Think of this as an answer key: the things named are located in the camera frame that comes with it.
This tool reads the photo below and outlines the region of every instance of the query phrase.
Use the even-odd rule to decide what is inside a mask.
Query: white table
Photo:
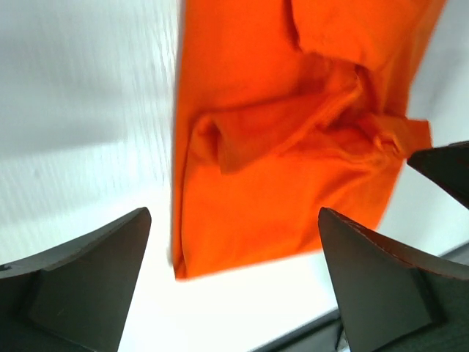
[[[0,263],[147,206],[121,351],[247,351],[336,306],[322,255],[176,283],[167,261],[181,0],[0,0]],[[409,115],[469,139],[469,1],[450,0]],[[382,233],[434,254],[469,214],[406,168]]]

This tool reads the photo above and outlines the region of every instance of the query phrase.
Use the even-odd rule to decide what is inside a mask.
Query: glossy white surface
[[[247,351],[333,309],[322,255],[176,283],[171,125],[180,0],[0,0],[0,263],[139,206],[153,217],[121,351]],[[409,115],[469,139],[469,2],[450,0]],[[440,254],[469,214],[406,168],[381,226]]]

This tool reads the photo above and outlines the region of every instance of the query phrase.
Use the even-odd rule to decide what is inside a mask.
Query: orange towel
[[[178,279],[320,249],[321,207],[375,228],[444,0],[187,0],[177,102]]]

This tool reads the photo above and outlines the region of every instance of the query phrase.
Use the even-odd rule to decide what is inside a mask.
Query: orange cloth
[[[187,0],[177,102],[178,279],[320,249],[321,207],[375,228],[444,0]]]

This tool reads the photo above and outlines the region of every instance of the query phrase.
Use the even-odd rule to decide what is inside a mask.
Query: white tabletop surface
[[[121,352],[243,352],[336,306],[321,254],[174,281],[171,138],[181,0],[0,0],[0,263],[146,206],[152,229]],[[469,139],[469,1],[450,0],[410,117]],[[469,213],[405,168],[380,231],[441,254]]]

